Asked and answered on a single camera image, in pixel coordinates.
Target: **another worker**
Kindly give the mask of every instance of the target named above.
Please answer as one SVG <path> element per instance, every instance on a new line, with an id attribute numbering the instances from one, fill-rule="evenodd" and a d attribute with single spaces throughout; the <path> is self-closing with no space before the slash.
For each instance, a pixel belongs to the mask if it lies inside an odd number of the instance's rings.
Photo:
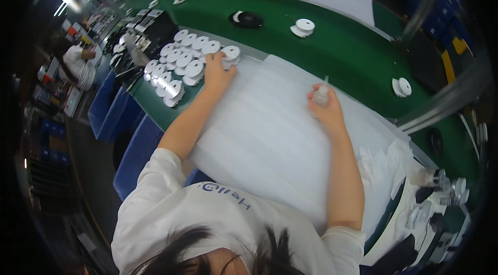
<path id="1" fill-rule="evenodd" d="M 55 38 L 52 52 L 61 65 L 59 75 L 62 80 L 72 83 L 80 90 L 86 91 L 91 86 L 100 87 L 109 73 L 107 60 L 102 58 L 95 68 L 88 62 L 95 58 L 95 53 L 74 45 L 63 36 Z"/>
<path id="2" fill-rule="evenodd" d="M 333 143 L 323 235 L 302 212 L 223 185 L 223 179 L 183 187 L 181 164 L 237 72 L 233 65 L 223 69 L 224 56 L 206 56 L 203 91 L 166 130 L 120 207 L 111 245 L 120 274 L 359 274 L 363 184 L 331 88 L 324 108 L 311 101 L 313 91 L 308 94 L 308 108 Z"/>

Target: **white cloth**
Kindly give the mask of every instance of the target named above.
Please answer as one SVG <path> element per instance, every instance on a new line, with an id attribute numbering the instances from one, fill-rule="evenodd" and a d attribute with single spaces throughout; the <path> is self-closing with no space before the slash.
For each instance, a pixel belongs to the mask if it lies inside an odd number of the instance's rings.
<path id="1" fill-rule="evenodd" d="M 85 62 L 81 58 L 81 53 L 83 52 L 83 48 L 79 46 L 71 46 L 64 56 L 64 63 L 69 68 L 71 73 L 73 73 L 74 77 L 76 77 L 78 81 L 78 87 L 81 90 L 87 91 L 90 89 L 90 86 L 93 84 L 93 80 L 95 78 L 95 67 L 92 66 L 91 63 Z M 66 75 L 64 70 L 59 70 L 59 75 L 62 80 L 69 82 L 69 77 Z"/>
<path id="2" fill-rule="evenodd" d="M 160 252 L 167 245 L 169 232 L 192 225 L 208 226 L 214 237 L 190 247 L 183 259 L 225 247 L 241 254 L 250 269 L 252 255 L 247 250 L 254 250 L 265 233 L 265 224 L 270 224 L 277 235 L 288 228 L 293 263 L 303 271 L 316 275 L 359 274 L 363 232 L 333 227 L 320 238 L 298 210 L 219 183 L 202 182 L 183 188 L 184 182 L 178 157 L 167 149 L 156 149 L 140 173 L 136 189 L 117 214 L 111 248 L 120 274 L 129 274 Z"/>

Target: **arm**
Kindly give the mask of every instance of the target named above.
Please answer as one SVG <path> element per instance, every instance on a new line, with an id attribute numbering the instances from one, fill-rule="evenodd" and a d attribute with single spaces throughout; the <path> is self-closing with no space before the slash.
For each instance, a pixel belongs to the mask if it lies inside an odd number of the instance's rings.
<path id="1" fill-rule="evenodd" d="M 317 90 L 320 84 L 313 85 Z M 361 230 L 364 208 L 364 191 L 351 140 L 345 128 L 339 100 L 329 88 L 329 101 L 325 108 L 311 101 L 308 93 L 308 108 L 317 116 L 332 142 L 332 164 L 327 200 L 328 228 L 344 226 Z"/>
<path id="2" fill-rule="evenodd" d="M 83 60 L 89 60 L 89 59 L 93 59 L 95 58 L 95 53 L 94 52 L 90 52 L 88 50 L 82 50 L 81 51 L 81 58 Z"/>
<path id="3" fill-rule="evenodd" d="M 194 147 L 199 133 L 215 104 L 227 89 L 237 69 L 223 69 L 223 52 L 206 55 L 206 84 L 190 106 L 178 116 L 164 133 L 158 148 L 166 148 L 183 161 Z"/>

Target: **plastic bottle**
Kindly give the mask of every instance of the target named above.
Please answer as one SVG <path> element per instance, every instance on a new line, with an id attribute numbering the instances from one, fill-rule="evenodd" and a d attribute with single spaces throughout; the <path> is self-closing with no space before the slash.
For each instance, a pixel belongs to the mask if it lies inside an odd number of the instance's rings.
<path id="1" fill-rule="evenodd" d="M 318 88 L 317 91 L 313 94 L 313 102 L 318 104 L 321 108 L 327 106 L 329 102 L 329 77 L 325 76 L 323 80 L 323 84 Z"/>

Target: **right hand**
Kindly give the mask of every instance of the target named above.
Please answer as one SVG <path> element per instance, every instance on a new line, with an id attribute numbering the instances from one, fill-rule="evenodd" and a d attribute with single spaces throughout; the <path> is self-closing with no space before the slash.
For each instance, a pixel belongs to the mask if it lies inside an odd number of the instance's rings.
<path id="1" fill-rule="evenodd" d="M 221 63 L 222 58 L 225 56 L 227 55 L 222 51 L 206 54 L 204 91 L 215 99 L 221 98 L 237 73 L 237 68 L 233 64 L 228 71 L 225 71 Z"/>
<path id="2" fill-rule="evenodd" d="M 313 94 L 320 86 L 327 86 L 325 84 L 313 85 L 313 91 L 308 93 L 308 109 L 315 114 L 318 121 L 322 124 L 328 137 L 335 139 L 344 133 L 347 133 L 344 124 L 344 117 L 342 114 L 341 104 L 337 99 L 335 91 L 332 87 L 328 86 L 328 103 L 327 106 L 322 108 L 312 101 Z"/>

